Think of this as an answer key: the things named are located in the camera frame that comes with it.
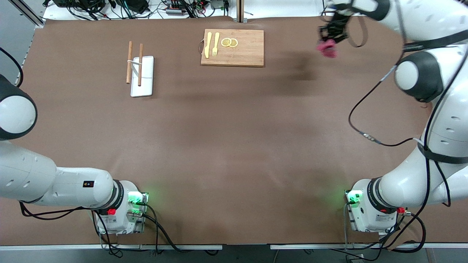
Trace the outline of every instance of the fork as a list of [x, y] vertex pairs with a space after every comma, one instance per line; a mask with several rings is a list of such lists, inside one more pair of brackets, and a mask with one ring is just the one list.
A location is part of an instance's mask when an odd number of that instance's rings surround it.
[[218, 54], [218, 41], [219, 41], [219, 32], [216, 32], [216, 34], [214, 34], [214, 48], [212, 52], [213, 57], [216, 57], [216, 55]]

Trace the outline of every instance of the black velcro strap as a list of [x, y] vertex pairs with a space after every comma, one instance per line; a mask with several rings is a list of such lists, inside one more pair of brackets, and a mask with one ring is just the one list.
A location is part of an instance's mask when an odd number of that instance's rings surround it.
[[454, 44], [460, 41], [463, 41], [468, 38], [468, 30], [455, 33], [453, 35], [449, 35], [446, 37], [441, 37], [433, 40], [425, 40], [425, 41], [418, 41], [407, 43], [403, 47], [404, 52], [413, 52], [413, 51], [421, 51], [430, 48], [438, 48], [438, 47], [445, 47], [450, 44]]
[[424, 147], [419, 143], [417, 144], [417, 147], [421, 151], [421, 153], [429, 160], [433, 160], [436, 162], [451, 163], [451, 164], [468, 163], [468, 157], [453, 157], [453, 156], [433, 153], [429, 149], [425, 150]]

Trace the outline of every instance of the brown table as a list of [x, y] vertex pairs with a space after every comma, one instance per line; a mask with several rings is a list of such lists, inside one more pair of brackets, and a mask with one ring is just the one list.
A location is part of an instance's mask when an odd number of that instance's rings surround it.
[[[58, 166], [105, 169], [136, 183], [178, 244], [343, 242], [344, 189], [392, 170], [415, 143], [379, 146], [347, 123], [353, 105], [397, 60], [398, 35], [368, 20], [366, 46], [343, 42], [339, 57], [327, 59], [314, 49], [322, 24], [319, 18], [48, 21], [36, 30], [22, 86], [36, 101], [38, 122], [14, 143]], [[200, 66], [205, 28], [263, 29], [265, 68]], [[359, 38], [357, 21], [351, 33]], [[151, 97], [130, 97], [129, 40], [155, 57]], [[429, 112], [421, 106], [390, 78], [353, 121], [395, 143], [420, 135]], [[467, 242], [468, 231], [457, 227], [467, 204], [427, 207], [427, 240]], [[98, 242], [84, 211], [40, 221], [2, 199], [0, 224], [1, 245]], [[148, 226], [118, 242], [151, 244], [154, 232]]]

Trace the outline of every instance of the knife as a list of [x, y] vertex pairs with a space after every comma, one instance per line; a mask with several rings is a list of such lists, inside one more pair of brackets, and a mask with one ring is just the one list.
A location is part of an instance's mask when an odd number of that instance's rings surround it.
[[205, 58], [208, 58], [209, 56], [211, 35], [212, 35], [211, 32], [208, 32], [208, 36], [207, 36], [208, 42], [206, 43], [206, 47], [205, 47]]

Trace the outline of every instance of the white robotic arm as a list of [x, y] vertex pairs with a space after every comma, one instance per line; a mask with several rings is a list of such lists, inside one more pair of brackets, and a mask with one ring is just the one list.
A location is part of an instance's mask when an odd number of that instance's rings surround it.
[[0, 75], [0, 197], [43, 206], [82, 206], [101, 215], [99, 231], [143, 232], [148, 194], [104, 170], [63, 168], [38, 153], [11, 144], [31, 131], [37, 109], [31, 97]]
[[[322, 41], [345, 38], [354, 13], [366, 15], [415, 43], [418, 51], [397, 63], [397, 87], [420, 102], [432, 102], [434, 117], [428, 136], [396, 169], [382, 177], [358, 181], [346, 194], [353, 230], [386, 235], [395, 225], [397, 209], [468, 197], [468, 8], [454, 0], [330, 0], [331, 22], [319, 28]], [[372, 136], [361, 133], [379, 143]], [[429, 170], [429, 196], [427, 174]]]

